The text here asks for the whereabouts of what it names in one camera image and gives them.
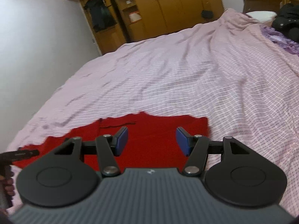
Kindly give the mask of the person's left hand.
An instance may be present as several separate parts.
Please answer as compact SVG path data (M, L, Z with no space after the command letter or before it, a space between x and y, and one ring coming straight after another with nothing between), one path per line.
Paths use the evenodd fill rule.
M5 196L9 200L9 203L12 203L13 197L15 196L15 187L13 180L14 173L11 170L10 165L5 166L5 168L8 172L4 175L1 173L1 189L4 191Z

